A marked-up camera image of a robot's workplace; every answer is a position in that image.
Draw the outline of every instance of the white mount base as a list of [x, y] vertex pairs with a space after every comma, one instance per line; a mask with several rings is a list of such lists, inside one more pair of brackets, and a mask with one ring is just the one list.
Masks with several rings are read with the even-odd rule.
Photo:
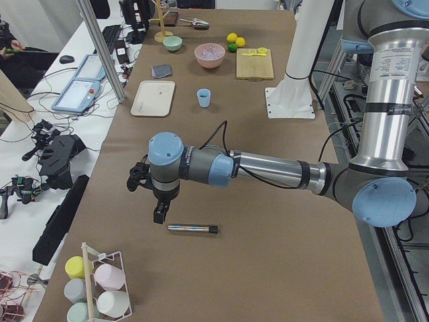
[[314, 119], [308, 80], [286, 77], [277, 87], [265, 88], [265, 104], [270, 119]]

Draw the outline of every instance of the blue joint cover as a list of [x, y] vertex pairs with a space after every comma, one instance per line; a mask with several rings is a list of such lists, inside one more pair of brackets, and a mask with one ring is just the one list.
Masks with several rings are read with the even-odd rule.
[[228, 186], [233, 172], [234, 161], [228, 156], [219, 154], [213, 161], [208, 173], [208, 184], [225, 188]]
[[356, 54], [372, 54], [374, 49], [367, 42], [354, 42], [352, 40], [342, 39], [344, 52], [356, 53]]
[[150, 139], [147, 157], [155, 166], [167, 166], [181, 157], [183, 149], [183, 142], [176, 134], [161, 132]]
[[428, 0], [391, 0], [403, 13], [417, 19], [429, 19]]
[[355, 196], [355, 217], [375, 227], [391, 227], [407, 219], [416, 206], [416, 192], [402, 178], [374, 180]]

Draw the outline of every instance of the pink bowl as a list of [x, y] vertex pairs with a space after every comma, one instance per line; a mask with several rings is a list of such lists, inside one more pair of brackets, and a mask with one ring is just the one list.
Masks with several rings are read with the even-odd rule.
[[195, 48], [196, 61], [204, 68], [215, 68], [222, 64], [225, 48], [218, 44], [202, 44]]

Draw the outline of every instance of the lime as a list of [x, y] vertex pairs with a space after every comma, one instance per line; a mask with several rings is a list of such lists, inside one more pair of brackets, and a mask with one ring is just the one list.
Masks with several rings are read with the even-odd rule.
[[235, 32], [231, 32], [228, 36], [227, 36], [227, 41], [230, 44], [235, 43], [235, 40], [237, 40], [238, 36]]
[[237, 51], [237, 45], [236, 44], [229, 44], [228, 45], [228, 50], [230, 51], [230, 52], [236, 52]]
[[235, 40], [235, 44], [237, 45], [238, 48], [242, 48], [246, 46], [246, 40], [243, 37], [238, 37]]

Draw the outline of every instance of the computer mouse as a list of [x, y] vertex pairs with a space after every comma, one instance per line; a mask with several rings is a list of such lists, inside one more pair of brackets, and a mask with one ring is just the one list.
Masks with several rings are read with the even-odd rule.
[[74, 57], [70, 55], [63, 55], [60, 57], [60, 64], [69, 64], [74, 62]]

